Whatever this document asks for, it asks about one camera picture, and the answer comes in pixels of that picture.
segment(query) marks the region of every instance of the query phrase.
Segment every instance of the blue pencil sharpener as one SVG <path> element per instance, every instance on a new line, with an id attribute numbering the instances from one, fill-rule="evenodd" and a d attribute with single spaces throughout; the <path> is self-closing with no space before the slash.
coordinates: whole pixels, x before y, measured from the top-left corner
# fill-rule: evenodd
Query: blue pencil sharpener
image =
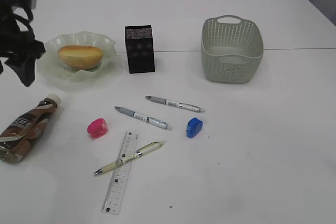
<path id="1" fill-rule="evenodd" d="M 197 118 L 192 118 L 187 125 L 187 137 L 196 136 L 203 127 L 203 122 Z"/>

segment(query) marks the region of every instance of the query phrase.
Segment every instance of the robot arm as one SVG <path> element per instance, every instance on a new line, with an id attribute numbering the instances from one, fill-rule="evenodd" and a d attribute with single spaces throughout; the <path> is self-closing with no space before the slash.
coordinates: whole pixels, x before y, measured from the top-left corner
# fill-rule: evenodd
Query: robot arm
<path id="1" fill-rule="evenodd" d="M 0 57 L 8 58 L 8 65 L 26 86 L 35 80 L 35 60 L 45 52 L 42 42 L 35 40 L 30 22 L 33 20 L 32 9 L 36 0 L 0 0 Z M 22 8 L 26 14 L 25 19 L 13 13 L 13 7 Z M 17 22 L 27 27 L 21 31 Z M 0 74 L 3 66 L 0 62 Z"/>

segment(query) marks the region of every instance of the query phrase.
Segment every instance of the pen tip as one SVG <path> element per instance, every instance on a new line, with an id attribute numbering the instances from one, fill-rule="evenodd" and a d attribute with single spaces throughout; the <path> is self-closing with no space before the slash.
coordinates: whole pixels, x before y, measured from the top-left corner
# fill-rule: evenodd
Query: pen tip
<path id="1" fill-rule="evenodd" d="M 96 171 L 93 175 L 96 176 L 98 174 L 101 174 L 103 171 L 101 169 L 99 169 L 98 171 Z"/>

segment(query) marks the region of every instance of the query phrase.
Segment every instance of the bread roll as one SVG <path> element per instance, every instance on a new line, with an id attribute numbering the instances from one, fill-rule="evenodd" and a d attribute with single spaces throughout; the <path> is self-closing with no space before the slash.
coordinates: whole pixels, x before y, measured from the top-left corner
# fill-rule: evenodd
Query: bread roll
<path id="1" fill-rule="evenodd" d="M 58 56 L 72 68 L 88 70 L 101 61 L 103 52 L 98 47 L 70 45 L 60 48 Z"/>

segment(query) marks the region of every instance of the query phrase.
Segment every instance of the plastic basket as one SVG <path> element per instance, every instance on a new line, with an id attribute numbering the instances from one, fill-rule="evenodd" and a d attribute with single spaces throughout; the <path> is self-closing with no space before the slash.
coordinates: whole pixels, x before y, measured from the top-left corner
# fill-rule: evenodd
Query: plastic basket
<path id="1" fill-rule="evenodd" d="M 238 24 L 220 23 L 221 18 Z M 207 79 L 244 83 L 252 79 L 261 62 L 264 46 L 257 25 L 234 15 L 207 19 L 202 31 L 202 65 Z"/>

